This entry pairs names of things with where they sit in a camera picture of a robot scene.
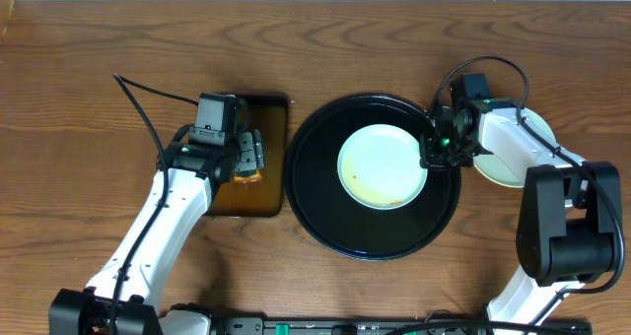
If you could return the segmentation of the green and orange sponge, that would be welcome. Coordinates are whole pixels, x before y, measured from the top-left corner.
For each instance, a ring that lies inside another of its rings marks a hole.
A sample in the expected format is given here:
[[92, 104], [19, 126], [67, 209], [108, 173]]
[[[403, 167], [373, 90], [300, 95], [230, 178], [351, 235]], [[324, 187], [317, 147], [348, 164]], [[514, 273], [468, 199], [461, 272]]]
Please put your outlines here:
[[261, 179], [262, 174], [259, 171], [253, 172], [251, 174], [236, 172], [233, 177], [233, 183], [248, 184], [261, 181]]

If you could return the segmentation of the light blue plate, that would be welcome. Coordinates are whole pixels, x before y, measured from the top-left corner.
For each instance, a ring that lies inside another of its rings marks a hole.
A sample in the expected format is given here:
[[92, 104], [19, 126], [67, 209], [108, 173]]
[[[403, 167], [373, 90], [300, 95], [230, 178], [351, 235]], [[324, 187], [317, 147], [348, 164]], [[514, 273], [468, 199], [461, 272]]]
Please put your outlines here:
[[337, 174], [352, 199], [374, 210], [394, 210], [411, 203], [428, 177], [420, 165], [418, 140], [388, 124], [352, 133], [339, 150]]
[[[443, 107], [442, 110], [454, 110]], [[507, 187], [523, 187], [529, 168], [566, 164], [558, 156], [550, 127], [535, 112], [519, 109], [510, 100], [472, 101], [460, 110], [479, 115], [479, 143], [485, 153], [473, 159], [473, 167], [486, 178]]]

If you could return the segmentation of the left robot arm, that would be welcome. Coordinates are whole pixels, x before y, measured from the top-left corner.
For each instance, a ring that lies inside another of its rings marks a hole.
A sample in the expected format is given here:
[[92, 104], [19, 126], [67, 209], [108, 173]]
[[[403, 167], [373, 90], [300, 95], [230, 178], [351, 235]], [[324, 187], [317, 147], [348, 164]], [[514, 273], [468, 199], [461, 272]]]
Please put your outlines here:
[[160, 316], [166, 282], [219, 187], [264, 167], [259, 131], [173, 140], [159, 154], [147, 200], [120, 246], [82, 291], [62, 289], [49, 312], [52, 334], [209, 334], [211, 314], [184, 307]]

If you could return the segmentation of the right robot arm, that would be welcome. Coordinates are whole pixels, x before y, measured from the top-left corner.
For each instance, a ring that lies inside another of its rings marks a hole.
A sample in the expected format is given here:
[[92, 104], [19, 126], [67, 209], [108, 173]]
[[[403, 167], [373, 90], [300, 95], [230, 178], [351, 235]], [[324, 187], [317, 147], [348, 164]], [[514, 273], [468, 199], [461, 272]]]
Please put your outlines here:
[[460, 168], [497, 157], [523, 185], [516, 248], [520, 266], [486, 317], [461, 321], [473, 334], [545, 334], [543, 320], [568, 296], [600, 294], [625, 264], [619, 172], [556, 144], [511, 103], [434, 108], [421, 164]]

